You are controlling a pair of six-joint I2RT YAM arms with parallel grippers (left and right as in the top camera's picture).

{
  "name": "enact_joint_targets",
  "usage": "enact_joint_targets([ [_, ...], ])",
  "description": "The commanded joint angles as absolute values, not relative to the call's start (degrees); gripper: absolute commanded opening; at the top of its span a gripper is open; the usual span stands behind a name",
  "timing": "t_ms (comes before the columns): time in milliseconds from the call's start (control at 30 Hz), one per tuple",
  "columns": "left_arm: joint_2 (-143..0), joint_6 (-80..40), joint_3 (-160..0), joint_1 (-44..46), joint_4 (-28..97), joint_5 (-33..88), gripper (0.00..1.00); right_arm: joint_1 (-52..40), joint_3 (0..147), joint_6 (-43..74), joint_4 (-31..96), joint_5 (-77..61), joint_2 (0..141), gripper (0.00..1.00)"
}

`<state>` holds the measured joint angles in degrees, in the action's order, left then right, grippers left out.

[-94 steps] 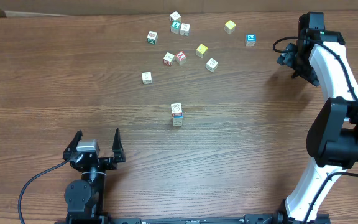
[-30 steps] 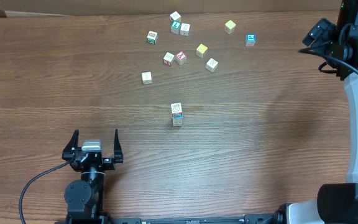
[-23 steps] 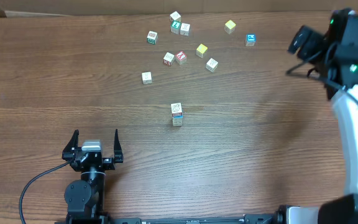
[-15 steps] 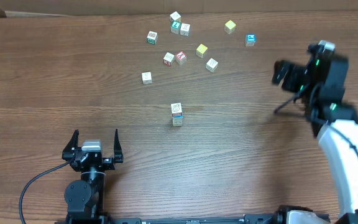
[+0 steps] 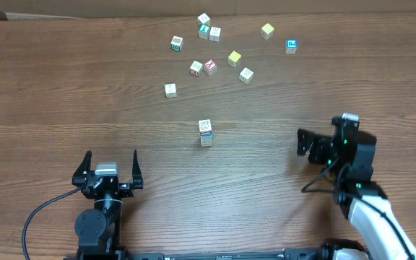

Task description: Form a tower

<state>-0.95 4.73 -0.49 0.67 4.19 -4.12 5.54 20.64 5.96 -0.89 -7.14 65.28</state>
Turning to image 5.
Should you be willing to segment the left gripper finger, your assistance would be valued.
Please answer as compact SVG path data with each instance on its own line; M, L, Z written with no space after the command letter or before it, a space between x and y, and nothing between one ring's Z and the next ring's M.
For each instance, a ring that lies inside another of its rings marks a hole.
M143 180L143 177L142 177L141 169L139 167L136 150L134 150L134 155L133 155L132 188L133 189L143 189L144 188L144 180Z
M90 172L91 159L92 159L92 151L88 150L83 158L83 161L80 163L79 167L75 170L73 174L73 178L79 178L83 176L84 174L88 174Z

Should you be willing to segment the blue D wooden block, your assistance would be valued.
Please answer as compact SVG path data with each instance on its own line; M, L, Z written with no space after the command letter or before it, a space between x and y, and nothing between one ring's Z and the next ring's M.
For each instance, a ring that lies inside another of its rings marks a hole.
M212 140L211 139L202 139L201 140L201 146L202 147L210 147L210 146L212 146Z

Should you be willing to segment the blue edged wooden block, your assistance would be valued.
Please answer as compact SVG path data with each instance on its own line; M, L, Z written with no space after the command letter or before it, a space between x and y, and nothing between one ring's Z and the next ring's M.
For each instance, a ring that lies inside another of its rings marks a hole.
M200 136L200 139L204 142L212 141L212 135L202 135Z

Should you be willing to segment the red edged patterned block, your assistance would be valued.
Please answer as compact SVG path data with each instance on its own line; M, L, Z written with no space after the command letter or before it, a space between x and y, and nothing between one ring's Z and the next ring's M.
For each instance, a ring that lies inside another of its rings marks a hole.
M199 123L199 132L202 131L212 131L212 124L210 119L204 119L198 121Z

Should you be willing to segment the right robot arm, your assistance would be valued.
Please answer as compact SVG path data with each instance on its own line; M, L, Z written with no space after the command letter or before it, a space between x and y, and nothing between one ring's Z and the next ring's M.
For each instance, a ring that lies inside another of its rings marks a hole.
M321 173L301 191L315 193L313 184L327 179L332 186L328 193L365 243L328 239L316 249L313 259L416 260L416 248L395 218L388 196L371 179L377 138L361 131L358 116L350 113L333 117L331 123L335 128L331 136L297 131L297 154L323 165Z

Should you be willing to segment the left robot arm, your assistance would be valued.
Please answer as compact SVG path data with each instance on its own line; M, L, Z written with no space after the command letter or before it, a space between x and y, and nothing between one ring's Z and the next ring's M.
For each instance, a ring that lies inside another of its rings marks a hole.
M131 259L128 249L121 245L121 216L123 199L144 188L137 154L133 154L132 181L127 183L119 181L115 162L101 162L92 170L91 159L88 151L72 176L72 184L94 201L93 208L83 211L75 222L77 258Z

